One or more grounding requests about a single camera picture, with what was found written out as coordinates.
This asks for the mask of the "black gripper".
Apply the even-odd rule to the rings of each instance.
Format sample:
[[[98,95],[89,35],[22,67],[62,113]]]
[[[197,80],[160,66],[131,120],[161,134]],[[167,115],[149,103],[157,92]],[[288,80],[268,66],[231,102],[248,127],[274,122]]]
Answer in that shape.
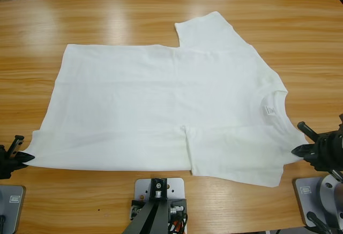
[[[305,122],[297,128],[314,143],[300,145],[291,153],[310,163],[317,171],[342,171],[342,125],[336,131],[317,134]]]
[[[18,151],[24,142],[24,138],[22,135],[14,136],[10,146],[10,154],[5,150],[4,145],[1,145],[1,179],[10,179],[12,172],[21,169],[20,164],[25,164],[35,159],[35,156],[31,154]]]

